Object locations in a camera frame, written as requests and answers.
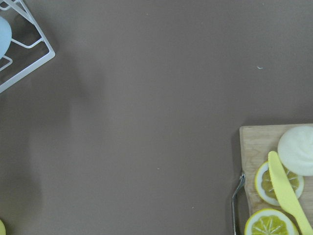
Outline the yellow plastic spoon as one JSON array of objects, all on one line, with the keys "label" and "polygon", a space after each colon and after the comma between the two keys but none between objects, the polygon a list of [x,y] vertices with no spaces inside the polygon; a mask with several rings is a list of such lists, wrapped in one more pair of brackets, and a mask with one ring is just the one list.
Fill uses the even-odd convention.
[{"label": "yellow plastic spoon", "polygon": [[268,153],[268,168],[273,189],[280,207],[294,217],[301,234],[312,235],[313,229],[292,189],[278,153],[275,151]]}]

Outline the bamboo cutting board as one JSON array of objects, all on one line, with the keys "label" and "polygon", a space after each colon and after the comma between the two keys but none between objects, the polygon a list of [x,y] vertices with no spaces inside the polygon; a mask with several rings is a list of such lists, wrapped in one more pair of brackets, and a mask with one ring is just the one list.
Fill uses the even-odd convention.
[{"label": "bamboo cutting board", "polygon": [[[254,177],[258,168],[268,161],[268,153],[278,153],[278,143],[282,135],[289,129],[297,126],[311,126],[311,124],[243,126],[240,128],[240,144],[242,170],[246,174],[245,192],[247,196],[250,216],[262,209],[275,209],[285,214],[296,226],[299,235],[302,235],[294,217],[285,212],[280,206],[266,203],[257,193]],[[304,189],[298,201],[313,227],[313,176],[304,177]]]}]

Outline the lemon slice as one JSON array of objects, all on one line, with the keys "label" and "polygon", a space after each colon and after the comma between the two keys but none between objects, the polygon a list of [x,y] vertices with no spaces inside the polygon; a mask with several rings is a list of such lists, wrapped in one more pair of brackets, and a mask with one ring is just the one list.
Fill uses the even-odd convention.
[{"label": "lemon slice", "polygon": [[[289,183],[295,192],[297,198],[302,195],[304,189],[304,177],[297,175],[283,166],[283,169],[287,175]],[[273,206],[280,206],[277,201],[274,188],[270,179],[268,161],[264,162],[257,170],[254,177],[255,189],[258,195],[268,204]]]}]

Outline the lemon half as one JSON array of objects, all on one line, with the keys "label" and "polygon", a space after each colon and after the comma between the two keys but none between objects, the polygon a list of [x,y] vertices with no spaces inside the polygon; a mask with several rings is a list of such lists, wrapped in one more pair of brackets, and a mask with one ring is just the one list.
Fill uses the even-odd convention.
[{"label": "lemon half", "polygon": [[298,235],[294,223],[282,212],[262,209],[250,216],[245,224],[245,235]]}]

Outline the blue plastic cup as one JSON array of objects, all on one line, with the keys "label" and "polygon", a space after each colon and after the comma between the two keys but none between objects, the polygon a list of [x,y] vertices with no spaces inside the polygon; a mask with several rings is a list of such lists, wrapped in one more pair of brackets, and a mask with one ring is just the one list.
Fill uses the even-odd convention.
[{"label": "blue plastic cup", "polygon": [[0,57],[2,58],[9,49],[12,39],[12,29],[9,22],[1,17],[0,18]]}]

